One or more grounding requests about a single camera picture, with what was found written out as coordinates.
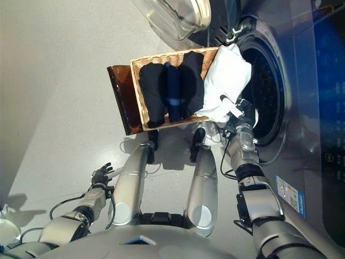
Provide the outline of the robot left hand black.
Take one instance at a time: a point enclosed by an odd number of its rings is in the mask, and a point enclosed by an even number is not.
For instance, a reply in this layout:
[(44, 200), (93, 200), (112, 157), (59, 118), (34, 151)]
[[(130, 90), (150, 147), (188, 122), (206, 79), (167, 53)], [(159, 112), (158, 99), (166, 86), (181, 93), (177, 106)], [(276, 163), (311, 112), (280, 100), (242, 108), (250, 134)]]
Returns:
[(122, 167), (114, 169), (110, 162), (103, 165), (101, 168), (92, 173), (91, 186), (96, 185), (107, 186), (108, 183), (122, 172)]

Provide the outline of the robot right hand black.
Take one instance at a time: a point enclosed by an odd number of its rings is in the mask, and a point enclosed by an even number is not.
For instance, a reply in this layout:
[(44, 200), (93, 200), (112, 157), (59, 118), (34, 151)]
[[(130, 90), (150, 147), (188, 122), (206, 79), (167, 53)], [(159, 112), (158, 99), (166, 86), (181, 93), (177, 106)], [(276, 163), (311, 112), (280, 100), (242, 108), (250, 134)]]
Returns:
[(258, 121), (258, 111), (253, 104), (243, 98), (238, 98), (233, 103), (227, 96), (221, 95), (220, 100), (227, 111), (230, 119), (233, 119), (237, 124), (247, 123), (253, 128)]

